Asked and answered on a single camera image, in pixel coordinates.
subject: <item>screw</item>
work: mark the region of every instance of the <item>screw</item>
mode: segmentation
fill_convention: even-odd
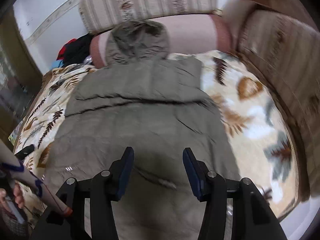
[[[101,172],[101,176],[102,176],[102,177],[108,177],[109,175],[110,175],[110,171],[107,171],[107,170],[106,170],[106,171],[102,171],[102,172]]]
[[[68,185],[74,184],[75,181],[76,180],[74,178],[69,178],[69,179],[67,179],[67,184]]]
[[[214,178],[215,176],[217,176],[217,173],[214,172],[214,171],[209,171],[209,172],[208,172],[208,176],[209,176],[210,178]]]
[[[243,179],[242,179],[242,182],[243,182],[244,184],[249,185],[252,181],[251,181],[251,179],[249,179],[249,178],[243,178]]]

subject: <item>bed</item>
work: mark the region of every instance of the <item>bed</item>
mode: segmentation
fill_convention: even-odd
[[[292,138],[268,89],[231,54],[214,50],[168,56],[173,60],[186,57],[196,57],[203,64],[201,89],[221,112],[241,177],[251,178],[275,215],[284,218],[298,203],[299,174]],[[24,165],[39,178],[44,178],[50,146],[64,120],[74,87],[94,71],[97,70],[93,66],[83,64],[53,69],[26,116],[14,152],[30,144],[36,146]],[[72,167],[65,169],[72,177]],[[45,207],[27,187],[22,185],[22,189],[26,213],[35,225]]]

